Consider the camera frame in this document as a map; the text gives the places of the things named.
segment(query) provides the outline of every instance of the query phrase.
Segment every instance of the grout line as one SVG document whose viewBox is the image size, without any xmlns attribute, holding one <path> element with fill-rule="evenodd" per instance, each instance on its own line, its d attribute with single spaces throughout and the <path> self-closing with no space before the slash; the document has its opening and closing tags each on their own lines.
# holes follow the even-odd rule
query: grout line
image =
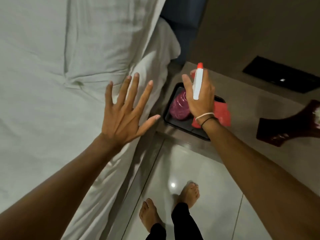
<svg viewBox="0 0 320 240">
<path fill-rule="evenodd" d="M 143 193 L 143 191 L 144 191 L 144 188 L 146 187 L 146 184 L 147 184 L 148 179 L 149 179 L 149 177 L 150 177 L 150 174 L 151 174 L 151 172 L 152 172 L 152 170 L 153 170 L 153 167 L 154 167 L 154 165 L 155 165 L 155 163 L 156 163 L 156 161 L 157 161 L 157 159 L 158 159 L 159 153 L 160 153 L 160 151 L 161 151 L 161 149 L 162 149 L 162 146 L 163 146 L 163 143 L 164 143 L 164 142 L 165 142 L 165 139 L 162 138 L 162 143 L 161 143 L 160 149 L 159 149 L 159 151 L 158 151 L 158 153 L 157 153 L 157 156 L 155 157 L 155 160 L 154 160 L 153 165 L 152 165 L 152 167 L 151 167 L 150 173 L 149 173 L 148 177 L 146 178 L 146 182 L 145 182 L 145 184 L 144 184 L 144 186 L 143 186 L 143 188 L 142 188 L 142 190 L 141 190 L 140 196 L 139 196 L 139 198 L 138 198 L 138 200 L 137 200 L 136 206 L 134 207 L 134 209 L 133 209 L 133 211 L 132 211 L 132 214 L 131 214 L 131 216 L 130 216 L 130 219 L 129 219 L 129 221 L 128 221 L 128 224 L 127 224 L 127 226 L 125 227 L 125 230 L 124 230 L 124 232 L 123 232 L 123 235 L 122 235 L 122 237 L 121 237 L 121 240 L 123 239 L 123 237 L 124 237 L 124 235 L 125 235 L 125 233 L 126 233 L 126 231 L 127 231 L 127 228 L 128 228 L 129 223 L 130 223 L 130 221 L 131 221 L 131 218 L 132 218 L 132 216 L 134 215 L 134 211 L 136 210 L 136 207 L 137 207 L 137 205 L 138 205 L 138 202 L 139 202 L 139 200 L 140 200 L 140 198 L 141 198 L 141 195 L 142 195 L 142 193 Z"/>
<path fill-rule="evenodd" d="M 242 194 L 242 197 L 241 197 L 240 206 L 239 206 L 239 210 L 238 210 L 238 215 L 237 215 L 237 219 L 235 220 L 235 224 L 234 224 L 234 229 L 233 229 L 233 233 L 232 233 L 232 238 L 231 238 L 231 240 L 233 240 L 233 237 L 234 237 L 234 234 L 235 234 L 235 231 L 236 231 L 236 226 L 237 226 L 237 222 L 238 222 L 238 217 L 239 217 L 239 213 L 240 213 L 240 208 L 241 208 L 241 204 L 242 204 L 242 199 L 243 199 L 243 194 Z"/>
</svg>

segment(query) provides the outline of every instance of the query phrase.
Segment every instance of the mattress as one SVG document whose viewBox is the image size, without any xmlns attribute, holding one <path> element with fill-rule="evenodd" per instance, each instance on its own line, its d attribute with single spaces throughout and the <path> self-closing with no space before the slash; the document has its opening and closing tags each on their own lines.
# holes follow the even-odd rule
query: mattress
<svg viewBox="0 0 320 240">
<path fill-rule="evenodd" d="M 70 54 L 77 49 L 77 39 L 68 36 L 71 1 L 0 0 L 0 212 L 70 162 L 100 133 L 102 91 L 109 78 L 116 77 L 120 87 L 124 74 L 139 72 L 137 97 L 154 80 L 143 122 L 159 97 L 167 64 L 180 53 L 169 25 L 155 16 L 154 26 L 144 30 L 148 38 L 121 75 L 108 70 L 105 76 L 71 76 Z M 116 86 L 114 101 L 117 96 Z M 99 238 L 137 143 L 126 145 L 108 163 L 63 239 Z"/>
</svg>

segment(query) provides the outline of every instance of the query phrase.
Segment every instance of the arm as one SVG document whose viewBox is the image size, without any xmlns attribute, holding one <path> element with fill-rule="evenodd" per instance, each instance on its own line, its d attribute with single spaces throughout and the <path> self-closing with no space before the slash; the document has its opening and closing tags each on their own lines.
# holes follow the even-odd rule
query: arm
<svg viewBox="0 0 320 240">
<path fill-rule="evenodd" d="M 73 215 L 106 164 L 122 147 L 142 136 L 160 117 L 156 115 L 139 127 L 139 119 L 150 96 L 147 85 L 137 107 L 139 75 L 132 86 L 128 77 L 116 104 L 112 103 L 112 83 L 106 88 L 102 133 L 77 158 L 56 172 L 22 199 L 0 214 L 0 239 L 60 239 Z"/>
<path fill-rule="evenodd" d="M 195 117 L 212 112 L 214 86 L 205 70 L 199 100 L 183 75 L 186 97 Z M 202 117 L 199 124 L 208 119 Z M 273 239 L 318 239 L 320 197 L 280 166 L 239 140 L 215 119 L 203 125 L 224 165 Z"/>
</svg>

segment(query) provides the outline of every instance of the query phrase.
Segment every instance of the headboard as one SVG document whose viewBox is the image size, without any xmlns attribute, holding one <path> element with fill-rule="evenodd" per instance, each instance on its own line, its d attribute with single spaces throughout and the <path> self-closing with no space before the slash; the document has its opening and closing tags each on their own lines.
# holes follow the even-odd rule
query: headboard
<svg viewBox="0 0 320 240">
<path fill-rule="evenodd" d="M 196 38 L 207 0 L 166 0 L 161 12 L 180 46 L 181 54 L 175 59 L 178 64 L 186 62 L 192 41 Z"/>
</svg>

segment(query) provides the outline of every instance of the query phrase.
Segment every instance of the black bracelet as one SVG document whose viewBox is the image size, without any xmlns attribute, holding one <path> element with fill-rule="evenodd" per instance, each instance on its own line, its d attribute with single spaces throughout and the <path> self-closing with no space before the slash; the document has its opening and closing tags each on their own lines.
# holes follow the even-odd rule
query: black bracelet
<svg viewBox="0 0 320 240">
<path fill-rule="evenodd" d="M 208 120 L 210 120 L 210 119 L 217 120 L 217 118 L 216 118 L 216 117 L 214 117 L 214 116 L 212 116 L 212 117 L 210 117 L 210 118 L 206 119 L 206 120 L 202 123 L 202 125 L 201 125 L 201 129 L 203 129 L 203 128 L 202 128 L 202 126 L 203 126 L 203 125 L 204 125 Z"/>
</svg>

